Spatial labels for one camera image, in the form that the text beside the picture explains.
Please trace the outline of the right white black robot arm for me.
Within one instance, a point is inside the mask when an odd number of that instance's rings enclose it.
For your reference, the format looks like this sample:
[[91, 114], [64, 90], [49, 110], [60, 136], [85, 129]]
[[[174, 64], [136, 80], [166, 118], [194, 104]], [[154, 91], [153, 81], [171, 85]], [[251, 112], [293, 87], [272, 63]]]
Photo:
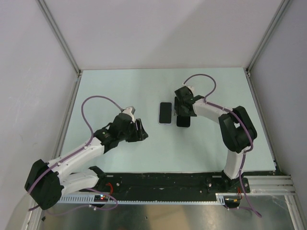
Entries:
[[203, 116], [220, 126], [223, 143], [228, 149], [226, 165], [223, 169], [222, 188], [233, 192], [239, 186], [245, 154], [253, 150], [257, 138], [256, 129], [242, 106], [228, 109], [208, 102], [201, 95], [193, 94], [193, 87], [183, 86], [175, 91], [175, 113], [177, 117]]

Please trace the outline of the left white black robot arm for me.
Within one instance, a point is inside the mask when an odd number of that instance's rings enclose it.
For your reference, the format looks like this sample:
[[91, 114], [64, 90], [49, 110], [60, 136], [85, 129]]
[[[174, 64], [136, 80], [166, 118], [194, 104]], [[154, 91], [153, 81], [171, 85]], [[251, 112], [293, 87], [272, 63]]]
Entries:
[[107, 184], [106, 173], [98, 166], [82, 172], [77, 169], [116, 148], [122, 141], [130, 143], [146, 138], [148, 134], [141, 119], [120, 113], [113, 122], [93, 131], [90, 139], [72, 153], [49, 162], [42, 159], [34, 162], [24, 188], [42, 210], [53, 207], [63, 196], [73, 192], [103, 191]]

